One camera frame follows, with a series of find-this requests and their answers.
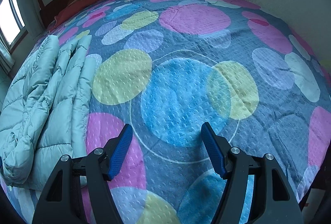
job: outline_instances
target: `curtain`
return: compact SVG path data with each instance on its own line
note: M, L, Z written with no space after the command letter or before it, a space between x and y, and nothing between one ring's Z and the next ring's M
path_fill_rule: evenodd
M6 72L0 66L0 114L5 100L7 91L9 89L11 79L7 76Z
M26 30L32 36L32 39L35 40L45 31L39 14L38 0L17 0L17 4Z
M15 60L10 55L5 45L0 41L0 66L8 74L14 65Z

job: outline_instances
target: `metal screw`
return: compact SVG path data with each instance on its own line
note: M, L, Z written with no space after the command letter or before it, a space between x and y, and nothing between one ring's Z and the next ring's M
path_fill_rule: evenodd
M61 157L61 161L67 161L69 159L69 156L68 155L63 155Z
M231 152L232 152L233 154L239 154L240 149L237 148L237 147L233 147L233 148L231 148Z
M102 154L102 152L103 152L102 148L97 148L94 150L94 154L96 154L96 155L100 155L100 154Z
M273 160L273 154L267 153L265 154L265 157L269 160Z

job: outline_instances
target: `textured fabric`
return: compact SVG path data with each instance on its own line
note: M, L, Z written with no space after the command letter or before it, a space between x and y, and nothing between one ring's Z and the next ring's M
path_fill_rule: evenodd
M60 48L58 37L48 36L14 78L0 117L0 172L6 184L42 190L63 154L86 154L87 79L91 81L95 65L89 61L81 70L90 41L91 36L76 38ZM73 109L78 88L76 102L82 109Z
M298 200L319 170L331 137L327 73L309 45L260 6L102 0L50 33L60 46L92 36L87 153L125 123L133 127L122 169L108 183L124 223L211 222L226 182L202 143L205 121L247 154L272 153ZM253 185L250 176L240 223L247 222ZM31 219L39 192L6 191ZM82 195L94 224L87 188Z

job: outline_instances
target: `bedspread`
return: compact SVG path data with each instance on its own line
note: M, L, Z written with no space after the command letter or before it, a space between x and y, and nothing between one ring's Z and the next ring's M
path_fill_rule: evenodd
M108 183L124 223L210 223L225 181L202 143L205 121L247 154L272 153L298 201L311 185L330 143L330 76L267 10L245 0L102 0L52 34L60 45L92 35L87 151L133 127ZM40 193L5 189L30 223Z

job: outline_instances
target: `light blue puffer comforter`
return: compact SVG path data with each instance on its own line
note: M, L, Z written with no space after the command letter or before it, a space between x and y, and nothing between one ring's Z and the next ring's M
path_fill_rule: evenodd
M86 155L95 60L91 36L59 46L48 36L10 85L0 116L0 170L7 185L42 190L63 154Z

